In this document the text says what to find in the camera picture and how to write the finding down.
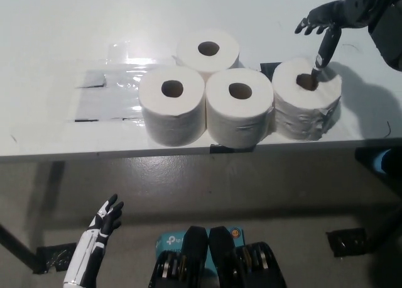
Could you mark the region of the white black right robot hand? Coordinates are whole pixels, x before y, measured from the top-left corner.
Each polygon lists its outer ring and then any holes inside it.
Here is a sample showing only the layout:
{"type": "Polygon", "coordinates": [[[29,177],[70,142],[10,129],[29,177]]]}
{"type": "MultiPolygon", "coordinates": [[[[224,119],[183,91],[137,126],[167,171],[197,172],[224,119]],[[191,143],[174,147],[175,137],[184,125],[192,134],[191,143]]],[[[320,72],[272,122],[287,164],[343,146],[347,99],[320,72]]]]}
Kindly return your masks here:
{"type": "Polygon", "coordinates": [[[295,29],[295,33],[309,35],[324,33],[310,74],[300,74],[298,80],[316,82],[319,74],[332,59],[344,28],[369,26],[382,6],[380,0],[337,0],[323,4],[309,12],[295,29]]]}

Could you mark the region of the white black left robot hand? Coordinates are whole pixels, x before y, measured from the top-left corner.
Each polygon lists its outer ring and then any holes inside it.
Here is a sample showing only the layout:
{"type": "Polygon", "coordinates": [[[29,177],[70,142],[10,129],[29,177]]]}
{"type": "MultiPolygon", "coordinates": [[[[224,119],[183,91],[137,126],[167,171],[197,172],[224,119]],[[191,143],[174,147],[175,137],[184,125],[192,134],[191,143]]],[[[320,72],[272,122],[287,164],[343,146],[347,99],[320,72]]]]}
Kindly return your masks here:
{"type": "Polygon", "coordinates": [[[113,231],[121,225],[123,202],[112,195],[83,232],[63,280],[64,287],[95,287],[97,276],[113,231]]]}

